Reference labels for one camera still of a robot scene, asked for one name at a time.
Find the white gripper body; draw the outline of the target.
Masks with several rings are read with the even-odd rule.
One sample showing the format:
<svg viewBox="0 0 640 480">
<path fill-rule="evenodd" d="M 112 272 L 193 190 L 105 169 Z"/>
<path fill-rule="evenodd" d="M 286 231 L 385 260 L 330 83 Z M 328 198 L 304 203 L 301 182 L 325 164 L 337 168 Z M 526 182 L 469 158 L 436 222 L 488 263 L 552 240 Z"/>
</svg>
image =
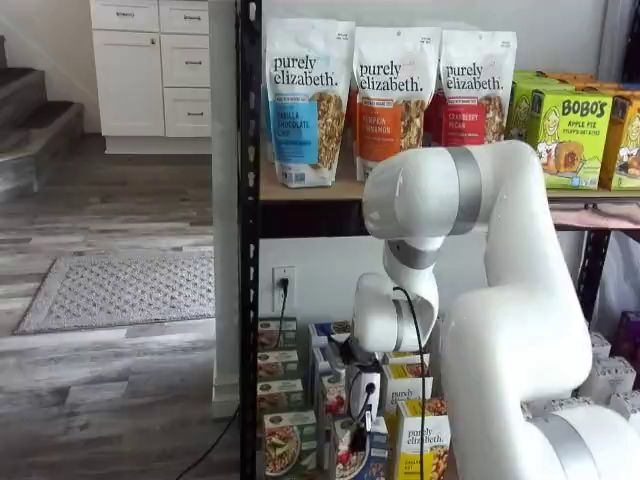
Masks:
<svg viewBox="0 0 640 480">
<path fill-rule="evenodd" d="M 372 421 L 378 416 L 382 367 L 379 363 L 351 364 L 346 367 L 346 400 L 348 415 L 354 421 Z"/>
</svg>

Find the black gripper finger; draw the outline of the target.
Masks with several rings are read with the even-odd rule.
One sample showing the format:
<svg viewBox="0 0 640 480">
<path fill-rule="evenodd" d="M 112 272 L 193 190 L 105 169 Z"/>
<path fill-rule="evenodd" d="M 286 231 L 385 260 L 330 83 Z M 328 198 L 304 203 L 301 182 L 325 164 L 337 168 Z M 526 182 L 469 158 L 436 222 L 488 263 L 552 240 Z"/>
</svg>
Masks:
<svg viewBox="0 0 640 480">
<path fill-rule="evenodd" d="M 371 423 L 366 421 L 355 422 L 350 429 L 351 440 L 349 449 L 351 451 L 365 451 L 367 449 L 367 441 L 371 432 Z"/>
</svg>

